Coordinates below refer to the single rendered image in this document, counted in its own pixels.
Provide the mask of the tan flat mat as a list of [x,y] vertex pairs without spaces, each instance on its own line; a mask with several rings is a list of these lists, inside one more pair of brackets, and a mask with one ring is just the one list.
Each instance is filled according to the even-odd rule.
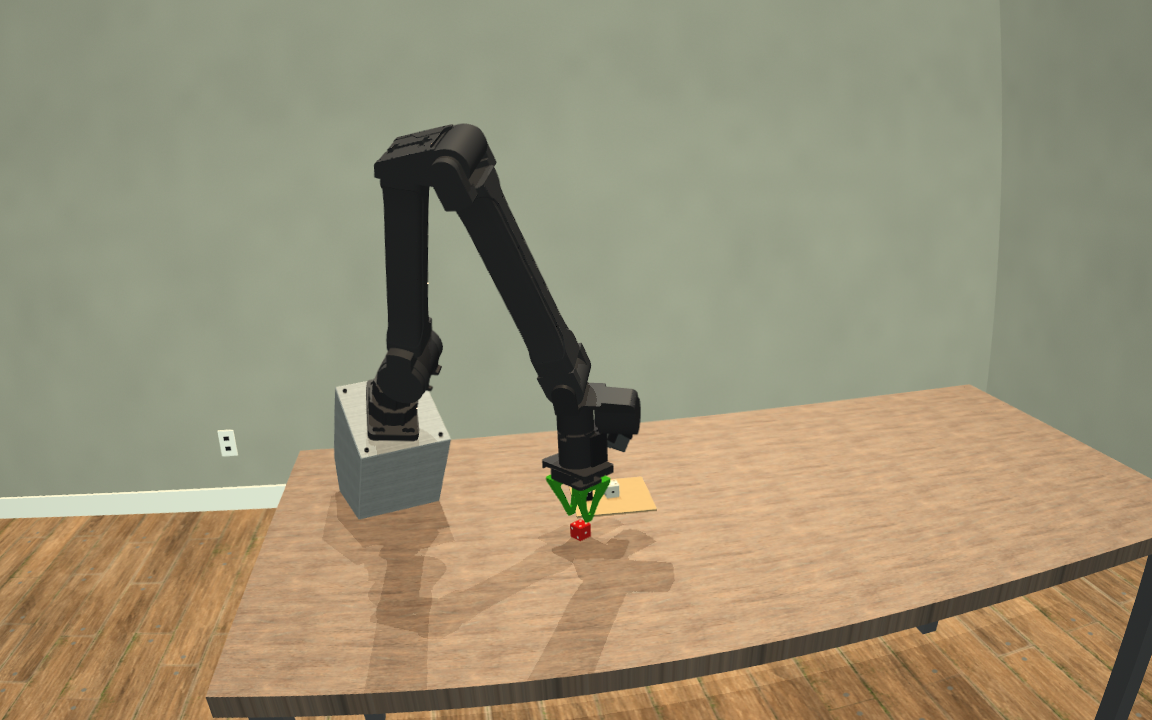
[[657,511],[643,477],[614,479],[620,484],[620,497],[605,498],[596,507],[596,516],[628,514],[628,511]]

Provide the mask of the red dice with white pips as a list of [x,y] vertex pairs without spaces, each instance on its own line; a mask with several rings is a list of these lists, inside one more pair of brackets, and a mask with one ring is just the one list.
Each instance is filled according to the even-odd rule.
[[591,536],[591,524],[582,520],[573,521],[570,524],[570,535],[577,541],[584,541],[584,539]]

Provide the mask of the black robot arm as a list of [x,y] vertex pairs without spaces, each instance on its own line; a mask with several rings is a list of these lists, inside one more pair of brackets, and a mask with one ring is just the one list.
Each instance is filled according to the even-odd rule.
[[641,397],[636,389],[588,382],[591,363],[585,348],[550,295],[500,190],[495,165],[482,129],[470,124],[397,137],[374,164],[384,202],[389,351],[372,379],[374,387],[366,382],[369,439],[419,439],[419,397],[433,391],[431,373],[439,376],[442,370],[438,365],[442,340],[429,316],[429,187],[433,187],[444,210],[456,211],[465,223],[524,338],[538,382],[554,407],[558,432],[582,435],[594,430],[590,435],[594,468],[608,461],[607,445],[626,452],[639,433]]

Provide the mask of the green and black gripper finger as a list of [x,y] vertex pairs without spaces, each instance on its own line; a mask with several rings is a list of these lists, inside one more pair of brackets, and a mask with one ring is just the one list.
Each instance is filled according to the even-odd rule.
[[562,483],[550,479],[550,475],[547,477],[547,483],[550,484],[550,488],[553,488],[553,492],[556,493],[556,497],[559,498],[559,500],[561,500],[561,503],[564,507],[564,511],[567,511],[568,515],[573,515],[573,511],[576,511],[577,509],[575,497],[571,495],[571,503],[568,503],[568,500],[564,497],[563,488],[561,488]]
[[582,491],[579,491],[579,488],[573,488],[573,497],[575,497],[577,505],[579,505],[582,520],[584,520],[585,523],[588,523],[588,521],[593,521],[596,507],[598,507],[598,503],[600,502],[600,500],[602,500],[605,488],[608,488],[609,484],[611,484],[611,477],[602,477],[602,483],[596,484],[596,486],[590,487],[591,491],[593,491],[594,488],[594,497],[593,497],[593,503],[591,503],[589,511],[588,511],[586,497],[588,493],[591,492],[590,488],[582,488]]

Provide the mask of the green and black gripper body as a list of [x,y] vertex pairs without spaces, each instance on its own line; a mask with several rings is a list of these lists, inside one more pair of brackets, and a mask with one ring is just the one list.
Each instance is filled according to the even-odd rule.
[[590,435],[594,435],[594,430],[582,435],[563,435],[558,432],[561,460],[559,454],[541,458],[541,468],[550,467],[550,479],[582,491],[602,483],[602,477],[613,473],[613,462],[602,462],[591,468]]

